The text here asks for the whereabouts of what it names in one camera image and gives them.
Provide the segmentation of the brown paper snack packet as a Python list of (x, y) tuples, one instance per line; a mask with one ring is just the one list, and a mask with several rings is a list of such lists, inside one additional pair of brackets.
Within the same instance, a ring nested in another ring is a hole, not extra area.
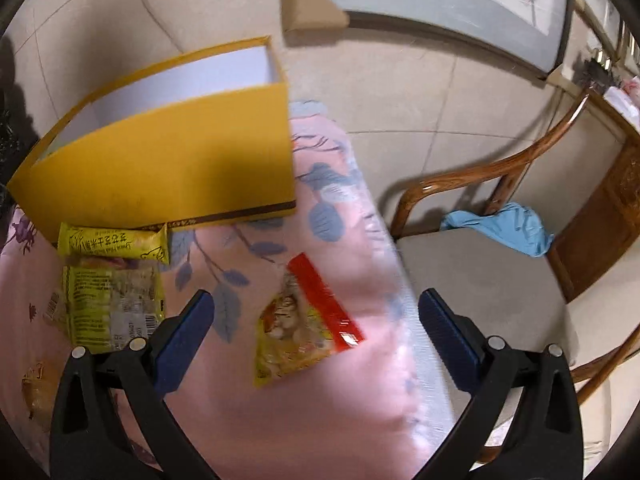
[(50, 431), (60, 374), (47, 361), (39, 361), (22, 378), (22, 396), (28, 418), (46, 434)]

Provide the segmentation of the red top nut packet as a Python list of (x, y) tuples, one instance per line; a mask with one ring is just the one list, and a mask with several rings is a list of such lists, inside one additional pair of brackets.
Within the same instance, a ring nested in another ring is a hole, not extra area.
[(358, 347), (364, 333), (306, 254), (285, 267), (281, 286), (256, 322), (254, 385), (263, 387)]

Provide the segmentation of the green yellow snack packet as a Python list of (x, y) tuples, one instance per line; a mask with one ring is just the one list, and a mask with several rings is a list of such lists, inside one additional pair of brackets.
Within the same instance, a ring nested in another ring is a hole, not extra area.
[(64, 266), (44, 318), (73, 346), (117, 351), (150, 338), (165, 318), (165, 294), (155, 261), (84, 257)]

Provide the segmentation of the yellow snack bar wrapper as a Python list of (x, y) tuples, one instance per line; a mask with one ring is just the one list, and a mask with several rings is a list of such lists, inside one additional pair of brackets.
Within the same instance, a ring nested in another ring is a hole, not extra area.
[(153, 260), (170, 263), (167, 226), (158, 232), (70, 226), (63, 222), (58, 232), (58, 254)]

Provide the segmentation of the blue cloth on chair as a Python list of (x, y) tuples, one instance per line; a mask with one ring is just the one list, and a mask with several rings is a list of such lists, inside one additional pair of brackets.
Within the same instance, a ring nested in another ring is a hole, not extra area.
[(533, 258), (544, 256), (554, 241), (554, 235), (544, 227), (532, 208), (513, 202), (488, 216), (464, 210), (451, 211), (444, 215), (439, 229), (470, 229)]

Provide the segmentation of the pink floral tablecloth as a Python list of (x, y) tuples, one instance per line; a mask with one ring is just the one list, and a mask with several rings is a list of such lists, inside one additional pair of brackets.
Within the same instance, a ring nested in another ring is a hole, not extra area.
[(348, 135), (292, 108), (297, 210), (180, 231), (168, 315), (216, 316), (166, 404), (225, 479), (409, 479), (454, 423), (445, 373)]

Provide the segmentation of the yellow cardboard box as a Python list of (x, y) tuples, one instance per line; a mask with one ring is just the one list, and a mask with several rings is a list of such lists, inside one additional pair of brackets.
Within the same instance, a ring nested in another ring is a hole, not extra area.
[(8, 189), (50, 242), (63, 223), (183, 230), (290, 214), (288, 84), (270, 40), (189, 52), (90, 93)]

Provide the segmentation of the framed bird flower painting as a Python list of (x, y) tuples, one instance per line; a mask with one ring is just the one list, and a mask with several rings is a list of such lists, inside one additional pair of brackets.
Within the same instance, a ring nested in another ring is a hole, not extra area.
[(639, 44), (611, 0), (574, 0), (575, 12), (590, 30), (588, 50), (606, 69), (639, 75)]

